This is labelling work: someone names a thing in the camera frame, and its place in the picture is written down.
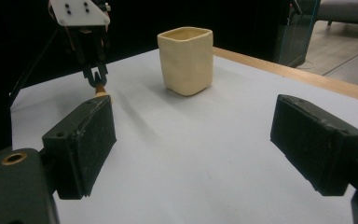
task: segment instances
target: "ceramic cup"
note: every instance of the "ceramic cup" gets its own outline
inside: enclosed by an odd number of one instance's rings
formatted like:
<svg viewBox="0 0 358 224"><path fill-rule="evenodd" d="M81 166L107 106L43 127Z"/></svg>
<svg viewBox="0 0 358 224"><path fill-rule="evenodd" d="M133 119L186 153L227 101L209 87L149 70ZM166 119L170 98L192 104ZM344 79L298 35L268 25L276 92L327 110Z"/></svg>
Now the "ceramic cup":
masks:
<svg viewBox="0 0 358 224"><path fill-rule="evenodd" d="M159 58L165 86L184 96L212 84L213 32L181 27L158 35Z"/></svg>

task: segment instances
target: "chair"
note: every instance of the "chair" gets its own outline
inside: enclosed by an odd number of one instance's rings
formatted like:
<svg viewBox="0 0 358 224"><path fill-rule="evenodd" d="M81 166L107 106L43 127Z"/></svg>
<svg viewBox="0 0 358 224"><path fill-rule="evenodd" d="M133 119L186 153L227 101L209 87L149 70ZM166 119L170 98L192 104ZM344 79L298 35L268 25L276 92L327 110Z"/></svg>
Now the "chair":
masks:
<svg viewBox="0 0 358 224"><path fill-rule="evenodd" d="M358 24L358 0L322 0L316 21L333 21Z"/></svg>

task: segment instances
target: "white table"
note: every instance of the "white table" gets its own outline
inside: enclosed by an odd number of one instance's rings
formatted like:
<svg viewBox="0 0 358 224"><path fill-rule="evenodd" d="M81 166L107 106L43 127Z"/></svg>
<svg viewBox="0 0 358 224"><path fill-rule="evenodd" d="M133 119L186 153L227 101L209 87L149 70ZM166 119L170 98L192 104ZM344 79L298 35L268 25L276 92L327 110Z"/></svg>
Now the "white table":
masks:
<svg viewBox="0 0 358 224"><path fill-rule="evenodd" d="M117 142L88 198L60 200L62 224L352 223L349 186L323 197L269 141L278 94L310 101L358 128L358 100L214 56L213 84L165 89L158 50L107 65ZM42 135L94 89L81 73L20 92L13 147Z"/></svg>

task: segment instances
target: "cable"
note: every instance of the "cable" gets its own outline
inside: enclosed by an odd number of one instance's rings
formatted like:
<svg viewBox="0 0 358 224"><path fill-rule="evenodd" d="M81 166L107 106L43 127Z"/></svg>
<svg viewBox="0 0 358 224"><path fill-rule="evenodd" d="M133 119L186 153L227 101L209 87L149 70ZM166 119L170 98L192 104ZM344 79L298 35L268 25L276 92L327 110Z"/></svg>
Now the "cable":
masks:
<svg viewBox="0 0 358 224"><path fill-rule="evenodd" d="M50 46L51 42L53 41L53 39L54 39L54 37L56 36L57 33L58 33L58 29L56 29L53 32L53 34L51 35L51 37L48 40L48 42L46 43L46 45L42 48L42 51L40 51L40 53L36 57L34 57L34 59L32 61L30 61L30 63L28 63L27 67L22 72L22 75L20 76L19 80L17 81L16 85L13 88L13 91L10 94L9 107L11 107L13 105L13 103L16 100L16 97L19 94L20 90L24 86L24 84L27 81L28 77L34 71L34 68L37 66L37 64L39 63L40 59L45 54L46 50L48 50L48 47Z"/></svg>

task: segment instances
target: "table edge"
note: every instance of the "table edge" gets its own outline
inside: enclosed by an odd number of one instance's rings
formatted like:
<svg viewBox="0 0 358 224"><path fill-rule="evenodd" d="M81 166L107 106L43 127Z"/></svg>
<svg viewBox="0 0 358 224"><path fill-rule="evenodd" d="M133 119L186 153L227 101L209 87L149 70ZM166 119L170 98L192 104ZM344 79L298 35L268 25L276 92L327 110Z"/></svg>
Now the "table edge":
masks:
<svg viewBox="0 0 358 224"><path fill-rule="evenodd" d="M213 47L213 55L358 99L358 85Z"/></svg>

